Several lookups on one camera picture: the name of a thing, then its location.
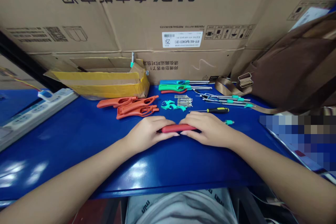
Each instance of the orange lighter casing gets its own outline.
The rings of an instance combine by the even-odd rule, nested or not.
[[[126,106],[122,106],[120,108],[120,114],[126,114],[127,112],[132,111],[132,110],[134,110],[136,108],[139,108],[139,107],[147,107],[150,104],[152,104],[152,102],[155,101],[155,99],[158,98],[158,97],[159,96],[152,96],[152,97],[148,97],[146,99],[128,104]]]
[[[157,107],[157,105],[151,105],[151,106],[148,106],[148,107],[139,107],[139,108],[136,108],[132,111],[129,111],[128,113],[126,114],[122,114],[121,113],[121,107],[118,108],[118,111],[117,111],[117,119],[121,119],[121,118],[124,118],[124,117],[128,117],[128,116],[141,116],[141,117],[146,117],[146,116],[149,116],[151,114],[153,114],[155,111],[159,111],[159,108]]]
[[[101,100],[97,104],[97,108],[104,108],[113,106],[114,108],[127,105],[131,103],[134,100],[137,100],[138,98],[136,96],[130,96],[130,97],[122,97],[122,98],[114,98],[114,99],[107,99],[107,100]]]

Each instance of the yellow wire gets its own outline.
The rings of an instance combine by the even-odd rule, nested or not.
[[[20,79],[16,78],[14,75],[10,74],[10,73],[6,70],[6,68],[0,67],[0,69],[1,69],[6,75],[8,75],[9,77],[11,77],[12,79],[14,79],[14,80],[16,80],[16,81],[19,81],[19,82],[22,82],[22,83],[24,83],[25,85],[27,85],[27,86],[29,86],[29,87],[32,87],[32,88],[36,89],[36,90],[39,91],[39,92],[42,91],[41,89],[39,89],[39,88],[37,88],[37,87],[35,87],[35,86],[29,84],[29,83],[26,82],[26,81],[23,81],[23,80],[20,80]]]

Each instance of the brown bag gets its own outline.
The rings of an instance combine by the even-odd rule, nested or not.
[[[223,95],[251,93],[276,109],[263,113],[302,113],[336,104],[336,13],[306,23],[281,38],[250,63],[236,86],[218,79]]]

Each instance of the cardboard box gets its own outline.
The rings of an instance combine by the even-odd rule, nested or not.
[[[151,84],[161,79],[216,80],[228,76],[233,64],[235,50],[179,51],[179,52],[138,52],[136,57],[143,60]],[[75,66],[74,59],[84,57],[129,57],[131,53],[80,53],[80,54],[36,54],[33,59],[51,68],[59,61]]]
[[[31,53],[236,49],[246,43],[267,2],[1,0],[0,30]],[[164,37],[170,32],[182,33],[174,48],[171,37]]]
[[[269,48],[284,36],[311,7],[330,10],[336,0],[271,0],[247,48]]]
[[[1,54],[0,54],[0,67],[5,68],[13,76],[17,77],[20,80],[24,80],[37,88],[40,89],[45,88],[41,83],[36,81],[29,74],[21,70],[21,68],[13,64],[10,60],[5,58]],[[0,70],[0,90],[7,90],[7,89],[32,89],[32,87],[26,86],[22,82],[18,82],[12,79],[6,73]]]
[[[80,70],[60,61],[45,75],[62,82],[88,100],[147,97],[149,82],[140,59],[136,60],[132,68],[131,59],[123,57],[87,57],[71,61]]]
[[[0,30],[46,69],[60,59],[135,51],[157,84],[227,76],[236,62],[238,76],[256,56],[243,49],[267,49],[309,6],[329,9],[334,1],[0,0]]]

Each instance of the red lighter handle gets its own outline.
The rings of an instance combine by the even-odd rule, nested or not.
[[[164,126],[161,129],[163,133],[177,132],[177,131],[184,131],[184,130],[197,130],[197,128],[190,126],[188,124],[173,124],[173,125]]]
[[[137,99],[136,96],[130,96],[130,97],[122,97],[122,98],[113,98],[113,99],[107,99],[107,100],[101,100],[97,104],[97,108],[104,108],[113,106],[114,108],[126,105],[131,103],[133,100]]]
[[[139,107],[147,107],[149,106],[150,104],[152,104],[153,101],[155,101],[156,98],[158,98],[159,96],[152,96],[152,97],[148,97],[146,99],[143,99],[143,100],[140,100],[140,101],[137,101],[137,102],[134,102],[134,103],[131,103],[129,105],[126,105],[126,106],[123,106],[121,107],[120,109],[120,112],[122,114],[126,114],[127,112],[131,111],[131,110],[134,110],[136,108],[139,108]]]
[[[146,117],[146,116],[149,116],[151,114],[153,114],[155,111],[159,111],[157,105],[151,105],[149,107],[139,107],[139,108],[136,108],[126,114],[122,114],[121,113],[121,108],[119,107],[118,108],[118,111],[117,111],[117,119],[121,119],[121,118],[124,118],[124,117],[128,117],[128,116],[141,116],[141,117]]]

